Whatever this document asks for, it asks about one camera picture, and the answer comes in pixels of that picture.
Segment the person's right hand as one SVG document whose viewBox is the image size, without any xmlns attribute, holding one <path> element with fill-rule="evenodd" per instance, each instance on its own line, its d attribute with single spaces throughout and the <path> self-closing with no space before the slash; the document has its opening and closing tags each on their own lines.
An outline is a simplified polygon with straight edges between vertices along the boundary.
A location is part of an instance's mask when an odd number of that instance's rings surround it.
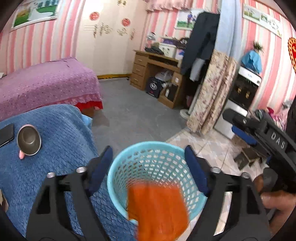
<svg viewBox="0 0 296 241">
<path fill-rule="evenodd" d="M 263 175 L 257 176 L 253 181 L 256 190 L 261 193 L 260 198 L 265 208 L 277 209 L 269 224 L 271 235 L 274 236 L 285 224 L 295 208 L 295 194 L 283 190 L 275 192 L 262 192 Z"/>
</svg>

